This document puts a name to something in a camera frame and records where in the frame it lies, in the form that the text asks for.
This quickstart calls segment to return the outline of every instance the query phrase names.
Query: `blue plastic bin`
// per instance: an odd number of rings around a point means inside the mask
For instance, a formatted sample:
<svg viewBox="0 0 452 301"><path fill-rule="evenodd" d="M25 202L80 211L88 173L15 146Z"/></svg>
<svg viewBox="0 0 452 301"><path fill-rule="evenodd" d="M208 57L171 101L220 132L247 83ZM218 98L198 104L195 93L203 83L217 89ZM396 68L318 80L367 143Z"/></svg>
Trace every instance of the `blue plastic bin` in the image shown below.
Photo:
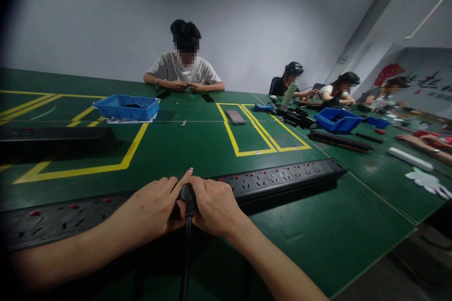
<svg viewBox="0 0 452 301"><path fill-rule="evenodd" d="M373 117L368 117L367 122L370 123L372 126L375 126L376 128L386 128L390 124L392 124L392 122L386 121L384 119L377 119Z"/></svg>
<svg viewBox="0 0 452 301"><path fill-rule="evenodd" d="M126 107L136 104L140 108ZM160 109L159 99L130 95L111 95L93 104L104 118L119 118L138 121L150 120Z"/></svg>
<svg viewBox="0 0 452 301"><path fill-rule="evenodd" d="M337 116L341 117L338 121L333 122ZM335 132L350 132L359 123L364 120L356 114L350 113L346 110L336 108L325 108L314 115L317 119L317 124L323 128Z"/></svg>

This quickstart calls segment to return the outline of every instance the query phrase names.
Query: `white t-shirt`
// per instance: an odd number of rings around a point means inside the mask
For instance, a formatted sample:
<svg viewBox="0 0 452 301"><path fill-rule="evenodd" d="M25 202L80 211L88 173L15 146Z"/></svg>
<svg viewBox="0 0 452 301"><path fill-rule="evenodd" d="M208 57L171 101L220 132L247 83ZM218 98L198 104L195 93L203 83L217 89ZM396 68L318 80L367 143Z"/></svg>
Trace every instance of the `white t-shirt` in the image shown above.
<svg viewBox="0 0 452 301"><path fill-rule="evenodd" d="M160 55L148 72L168 81L179 80L202 85L213 85L221 81L210 63L200 56L196 58L192 66L185 67L177 52Z"/></svg>
<svg viewBox="0 0 452 301"><path fill-rule="evenodd" d="M322 93L323 93L323 92L329 92L330 95L331 95L331 93L333 92L333 86L332 86L332 85L326 85L326 86L322 87L322 88L319 90L319 95L320 95L320 97L322 97ZM340 98L341 98L341 99L345 99L345 98L347 97L347 95L348 95L347 92L343 92L343 93L340 95Z"/></svg>

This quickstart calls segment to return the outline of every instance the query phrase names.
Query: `black cable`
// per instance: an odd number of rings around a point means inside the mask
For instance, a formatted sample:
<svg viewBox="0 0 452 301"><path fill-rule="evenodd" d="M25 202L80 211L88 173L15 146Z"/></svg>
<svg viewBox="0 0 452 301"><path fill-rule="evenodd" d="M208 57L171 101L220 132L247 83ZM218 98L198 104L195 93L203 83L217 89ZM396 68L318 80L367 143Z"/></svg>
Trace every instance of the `black cable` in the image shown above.
<svg viewBox="0 0 452 301"><path fill-rule="evenodd" d="M185 201L185 219L187 221L185 227L185 254L184 254L184 275L180 281L179 301L187 300L188 293L188 270L190 268L190 253L192 249L192 218L196 209L196 196L193 187L186 184L182 187L180 197Z"/></svg>

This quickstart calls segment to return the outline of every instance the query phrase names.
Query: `phone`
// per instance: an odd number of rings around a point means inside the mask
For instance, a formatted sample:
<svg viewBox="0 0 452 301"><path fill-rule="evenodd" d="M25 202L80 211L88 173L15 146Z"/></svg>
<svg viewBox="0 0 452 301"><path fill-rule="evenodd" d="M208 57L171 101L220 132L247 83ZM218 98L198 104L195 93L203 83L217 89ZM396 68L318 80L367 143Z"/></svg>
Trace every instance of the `phone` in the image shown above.
<svg viewBox="0 0 452 301"><path fill-rule="evenodd" d="M214 102L212 97L209 94L201 94L206 102Z"/></svg>
<svg viewBox="0 0 452 301"><path fill-rule="evenodd" d="M166 90L166 91L161 92L160 94L158 94L157 98L158 99L164 99L164 98L166 98L167 96L170 96L170 95L171 95L171 92Z"/></svg>

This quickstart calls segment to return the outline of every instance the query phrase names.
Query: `floor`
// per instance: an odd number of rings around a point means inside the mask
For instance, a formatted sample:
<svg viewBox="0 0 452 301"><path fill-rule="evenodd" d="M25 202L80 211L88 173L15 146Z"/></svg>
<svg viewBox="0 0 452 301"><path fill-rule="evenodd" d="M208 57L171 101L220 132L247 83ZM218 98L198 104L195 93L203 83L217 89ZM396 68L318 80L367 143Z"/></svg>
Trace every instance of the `floor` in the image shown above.
<svg viewBox="0 0 452 301"><path fill-rule="evenodd" d="M419 246L419 236L413 234L333 300L451 301L452 253L429 248L430 245ZM443 252L443 258L438 258L438 251ZM400 258L418 275L410 272Z"/></svg>

